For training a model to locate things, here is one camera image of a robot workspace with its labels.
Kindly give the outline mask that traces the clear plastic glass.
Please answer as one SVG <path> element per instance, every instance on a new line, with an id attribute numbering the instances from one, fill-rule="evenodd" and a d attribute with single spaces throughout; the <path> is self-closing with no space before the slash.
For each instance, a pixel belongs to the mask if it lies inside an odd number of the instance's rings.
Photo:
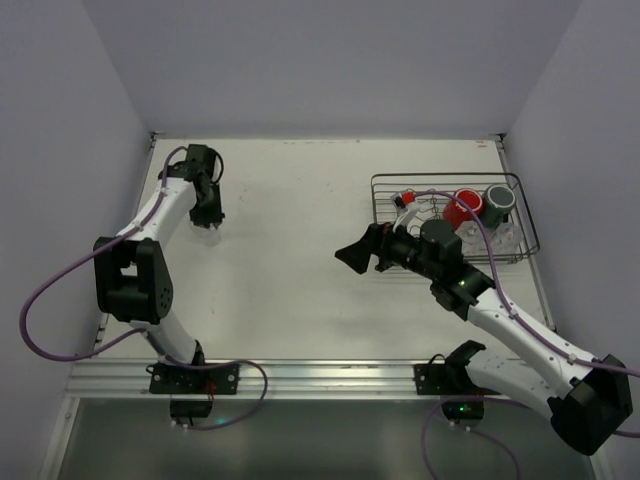
<path id="1" fill-rule="evenodd" d="M 519 225 L 504 222 L 495 230 L 492 239 L 492 248 L 499 254 L 513 254 L 523 239 L 523 231 Z"/>
<path id="2" fill-rule="evenodd" d="M 210 247 L 217 246 L 222 240 L 221 233 L 215 224 L 206 227 L 195 226 L 194 231 L 200 240 Z"/>
<path id="3" fill-rule="evenodd" d="M 474 221 L 463 222 L 456 230 L 456 234 L 462 240 L 462 254 L 465 257 L 486 254 L 484 236 L 480 227 Z"/>

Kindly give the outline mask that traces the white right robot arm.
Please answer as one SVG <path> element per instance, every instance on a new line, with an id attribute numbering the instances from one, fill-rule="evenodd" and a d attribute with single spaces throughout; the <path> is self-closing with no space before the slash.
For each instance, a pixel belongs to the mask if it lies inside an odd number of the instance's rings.
<path id="1" fill-rule="evenodd" d="M 591 456 L 633 412 L 631 371 L 612 354 L 602 358 L 540 324 L 513 302 L 495 276 L 466 261 L 462 241 L 445 220 L 428 220 L 418 236 L 372 223 L 355 243 L 335 253 L 358 274 L 401 267 L 428 279 L 437 303 L 499 340 L 519 357 L 508 365 L 479 343 L 467 342 L 446 359 L 457 389 L 498 392 L 549 420 L 575 451 Z"/>

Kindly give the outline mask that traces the red ceramic mug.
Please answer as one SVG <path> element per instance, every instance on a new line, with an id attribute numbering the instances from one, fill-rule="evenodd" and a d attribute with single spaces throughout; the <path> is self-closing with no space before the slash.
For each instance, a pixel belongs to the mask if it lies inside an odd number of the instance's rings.
<path id="1" fill-rule="evenodd" d="M 483 197 L 473 189 L 462 188 L 454 193 L 455 200 L 450 199 L 443 211 L 443 219 L 457 230 L 464 222 L 473 219 L 471 213 L 479 216 L 484 209 Z"/>

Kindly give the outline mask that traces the grey ceramic mug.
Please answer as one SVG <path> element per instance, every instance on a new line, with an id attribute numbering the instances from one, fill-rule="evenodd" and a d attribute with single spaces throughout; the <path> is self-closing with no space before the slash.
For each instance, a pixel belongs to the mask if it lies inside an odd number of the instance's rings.
<path id="1" fill-rule="evenodd" d="M 483 201 L 481 221 L 487 229 L 495 230 L 515 206 L 516 197 L 508 186 L 494 184 L 483 193 Z"/>

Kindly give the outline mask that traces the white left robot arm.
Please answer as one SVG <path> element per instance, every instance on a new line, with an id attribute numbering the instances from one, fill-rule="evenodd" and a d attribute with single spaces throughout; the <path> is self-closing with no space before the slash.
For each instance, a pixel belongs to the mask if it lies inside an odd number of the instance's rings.
<path id="1" fill-rule="evenodd" d="M 174 312 L 174 285 L 164 248 L 182 220 L 207 235 L 223 223 L 220 182 L 224 161 L 203 144 L 167 156 L 152 197 L 114 237 L 94 244 L 99 309 L 141 331 L 159 361 L 188 369 L 204 365 L 200 343 Z"/>

